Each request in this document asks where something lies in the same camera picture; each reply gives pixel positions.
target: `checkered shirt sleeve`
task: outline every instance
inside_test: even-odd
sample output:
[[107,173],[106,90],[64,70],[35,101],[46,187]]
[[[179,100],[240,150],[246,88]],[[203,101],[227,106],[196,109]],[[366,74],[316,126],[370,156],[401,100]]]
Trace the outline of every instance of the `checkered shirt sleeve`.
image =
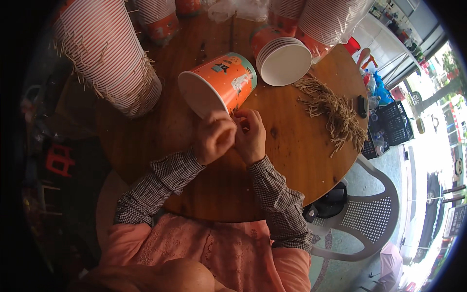
[[265,156],[248,168],[266,223],[274,240],[272,248],[303,249],[310,253],[312,231],[302,216],[304,195],[287,187],[285,177]]
[[117,203],[114,224],[147,223],[173,193],[180,195],[205,166],[196,160],[193,148],[150,163],[151,171],[124,193]]

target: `wood grain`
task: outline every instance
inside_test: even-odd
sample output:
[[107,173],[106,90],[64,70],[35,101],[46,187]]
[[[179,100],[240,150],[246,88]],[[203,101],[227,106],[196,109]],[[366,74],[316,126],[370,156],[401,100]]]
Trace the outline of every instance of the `wood grain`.
[[[251,31],[261,23],[230,19],[216,24],[206,14],[180,21],[181,29],[164,48],[142,43],[155,60],[163,81],[162,96],[146,116],[129,120],[100,100],[96,121],[102,147],[122,179],[132,184],[144,174],[149,162],[189,148],[193,129],[200,119],[183,100],[177,84],[180,72],[234,51],[255,64],[249,46]],[[336,94],[354,100],[366,96],[365,86],[350,54],[336,46],[311,68],[311,73]],[[307,205],[332,189],[357,158],[351,142],[333,158],[334,149],[326,129],[327,117],[310,118],[306,106],[297,102],[304,94],[291,85],[274,87],[258,76],[258,86],[243,104],[260,112],[267,131],[266,153],[274,167],[287,178],[290,188],[305,195]],[[368,119],[358,117],[363,128]],[[255,202],[252,182],[234,149],[208,165],[182,195],[172,195],[164,207],[187,217],[219,222],[246,222],[263,219]]]

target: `hand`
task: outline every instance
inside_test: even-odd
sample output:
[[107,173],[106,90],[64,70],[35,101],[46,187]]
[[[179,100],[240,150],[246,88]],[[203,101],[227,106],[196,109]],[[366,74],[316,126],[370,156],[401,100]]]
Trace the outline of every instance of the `hand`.
[[237,124],[235,148],[250,167],[266,156],[266,129],[258,111],[240,109],[234,116]]
[[200,165],[208,165],[224,155],[235,143],[237,125],[225,111],[212,111],[198,126],[193,145]]

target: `pink lace top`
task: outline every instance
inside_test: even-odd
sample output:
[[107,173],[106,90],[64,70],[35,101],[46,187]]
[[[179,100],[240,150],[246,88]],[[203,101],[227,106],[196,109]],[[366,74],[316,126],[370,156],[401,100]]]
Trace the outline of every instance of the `pink lace top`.
[[116,224],[100,265],[158,265],[189,258],[236,291],[310,291],[310,255],[271,248],[266,221],[209,223],[166,214],[155,227]]

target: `pink umbrella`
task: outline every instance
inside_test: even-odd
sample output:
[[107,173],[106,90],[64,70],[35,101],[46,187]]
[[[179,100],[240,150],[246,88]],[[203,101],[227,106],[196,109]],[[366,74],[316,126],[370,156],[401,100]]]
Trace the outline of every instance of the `pink umbrella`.
[[383,285],[384,292],[395,291],[401,281],[402,276],[402,257],[397,247],[388,242],[380,253],[381,258],[381,277],[379,282]]

